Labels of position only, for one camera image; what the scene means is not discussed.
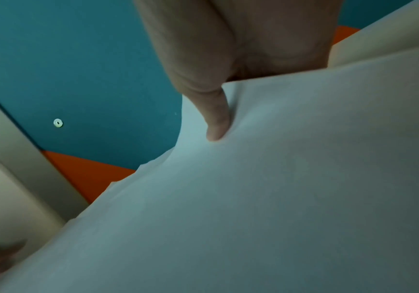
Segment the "paper sheet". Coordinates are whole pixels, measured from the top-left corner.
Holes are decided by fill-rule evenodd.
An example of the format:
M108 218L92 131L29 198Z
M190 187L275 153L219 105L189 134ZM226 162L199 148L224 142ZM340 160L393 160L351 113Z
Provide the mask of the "paper sheet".
M419 292L419 49L224 90L0 293Z

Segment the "white wall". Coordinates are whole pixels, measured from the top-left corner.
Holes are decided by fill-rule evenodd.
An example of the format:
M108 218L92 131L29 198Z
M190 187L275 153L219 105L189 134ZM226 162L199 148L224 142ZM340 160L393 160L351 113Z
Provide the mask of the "white wall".
M0 164L0 243L27 239L18 258L44 245L63 226L63 221L38 202Z

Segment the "teal ceiling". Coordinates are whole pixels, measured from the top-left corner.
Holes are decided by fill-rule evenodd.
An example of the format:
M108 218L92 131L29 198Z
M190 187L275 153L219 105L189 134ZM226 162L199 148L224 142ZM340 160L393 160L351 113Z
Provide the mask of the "teal ceiling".
M408 2L348 0L339 24ZM0 106L43 150L132 169L173 147L181 121L131 0L0 0Z

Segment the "fingernail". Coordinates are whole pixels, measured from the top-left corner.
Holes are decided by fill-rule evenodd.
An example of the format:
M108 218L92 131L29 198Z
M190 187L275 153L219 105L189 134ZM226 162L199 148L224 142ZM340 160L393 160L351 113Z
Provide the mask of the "fingernail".
M206 139L209 141L218 141L223 138L224 134L229 130L229 123L208 126L206 131Z

